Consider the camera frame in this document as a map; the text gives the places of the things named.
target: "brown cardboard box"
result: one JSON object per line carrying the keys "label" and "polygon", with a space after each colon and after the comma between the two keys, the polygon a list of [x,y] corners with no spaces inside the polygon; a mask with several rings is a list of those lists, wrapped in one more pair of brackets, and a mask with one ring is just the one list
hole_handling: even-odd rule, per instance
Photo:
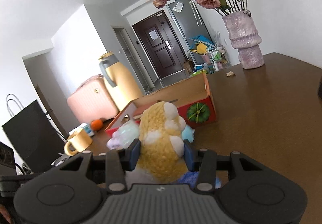
{"label": "brown cardboard box", "polygon": [[[178,108],[179,115],[183,117],[186,123],[192,128],[216,120],[216,110],[207,76],[202,73],[131,101],[105,129],[106,133],[111,135],[115,131],[115,128],[118,128],[123,124],[125,117],[128,116],[129,118],[134,119],[134,114],[139,107],[146,105],[149,107],[149,104],[159,100],[172,102]],[[210,114],[206,122],[196,123],[191,121],[191,118],[188,118],[188,110],[195,104],[198,104],[199,107],[206,105],[209,108]]]}
{"label": "brown cardboard box", "polygon": [[194,63],[192,61],[184,62],[183,67],[189,74],[194,72]]}

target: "mug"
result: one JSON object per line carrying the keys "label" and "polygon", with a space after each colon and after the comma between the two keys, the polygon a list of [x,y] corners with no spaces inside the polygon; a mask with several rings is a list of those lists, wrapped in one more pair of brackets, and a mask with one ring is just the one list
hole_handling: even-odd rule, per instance
{"label": "mug", "polygon": [[[92,142],[93,140],[87,134],[87,132],[83,128],[80,128],[68,137],[64,146],[64,151],[67,155],[74,156],[78,152],[86,150],[92,144]],[[70,145],[75,148],[75,151],[70,150]]]}

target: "pink suitcase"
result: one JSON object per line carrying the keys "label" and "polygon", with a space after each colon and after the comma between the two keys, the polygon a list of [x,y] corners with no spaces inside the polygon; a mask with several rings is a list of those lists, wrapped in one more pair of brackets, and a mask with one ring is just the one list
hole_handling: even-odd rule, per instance
{"label": "pink suitcase", "polygon": [[82,83],[67,99],[67,103],[80,123],[109,120],[119,113],[100,74]]}

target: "tiled floor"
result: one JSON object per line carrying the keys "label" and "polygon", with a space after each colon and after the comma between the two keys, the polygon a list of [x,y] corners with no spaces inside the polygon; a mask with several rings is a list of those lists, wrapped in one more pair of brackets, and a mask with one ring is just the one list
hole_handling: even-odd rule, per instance
{"label": "tiled floor", "polygon": [[169,85],[172,85],[178,81],[181,81],[181,80],[184,80],[187,78],[188,78],[188,75],[186,74],[186,70],[183,70],[183,71],[180,71],[180,72],[175,73],[173,75],[169,75],[161,80],[158,79],[154,83],[155,88],[153,89],[153,91],[167,87]]}

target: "vase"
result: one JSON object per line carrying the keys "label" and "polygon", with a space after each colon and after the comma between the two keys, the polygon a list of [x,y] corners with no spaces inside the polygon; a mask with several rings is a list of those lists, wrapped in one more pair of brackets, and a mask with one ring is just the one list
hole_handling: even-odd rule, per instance
{"label": "vase", "polygon": [[252,15],[248,10],[237,11],[223,17],[229,32],[231,46],[238,50],[241,66],[254,69],[264,65],[259,44],[261,37],[255,27]]}

